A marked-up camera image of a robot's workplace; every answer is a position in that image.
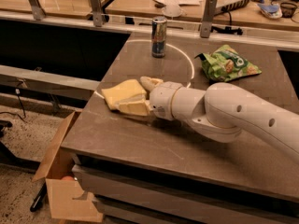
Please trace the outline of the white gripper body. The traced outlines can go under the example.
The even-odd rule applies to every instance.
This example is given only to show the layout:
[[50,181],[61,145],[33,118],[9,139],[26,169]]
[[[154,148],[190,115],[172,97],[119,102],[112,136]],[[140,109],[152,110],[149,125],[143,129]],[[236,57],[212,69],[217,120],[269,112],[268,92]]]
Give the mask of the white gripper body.
[[149,104],[159,119],[174,120],[171,104],[175,93],[182,87],[180,83],[167,81],[149,93]]

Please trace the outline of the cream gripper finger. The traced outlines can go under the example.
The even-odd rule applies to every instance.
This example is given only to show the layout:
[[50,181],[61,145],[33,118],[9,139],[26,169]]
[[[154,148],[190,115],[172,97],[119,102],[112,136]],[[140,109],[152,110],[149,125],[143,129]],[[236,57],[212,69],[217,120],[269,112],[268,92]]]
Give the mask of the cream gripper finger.
[[164,81],[162,79],[154,77],[141,77],[140,82],[146,91],[152,91],[157,86],[161,85]]
[[120,102],[118,104],[118,109],[120,110],[120,112],[127,115],[146,117],[150,114],[150,103],[145,99]]

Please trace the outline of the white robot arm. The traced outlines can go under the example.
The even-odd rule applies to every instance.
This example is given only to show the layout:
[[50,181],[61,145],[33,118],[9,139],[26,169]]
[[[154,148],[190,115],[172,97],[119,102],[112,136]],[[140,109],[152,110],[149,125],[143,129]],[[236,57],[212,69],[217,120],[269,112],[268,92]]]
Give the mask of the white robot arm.
[[273,105],[230,83],[215,83],[207,90],[187,88],[176,82],[147,84],[149,99],[125,99],[120,112],[179,120],[201,135],[221,143],[234,141],[247,131],[299,162],[299,115]]

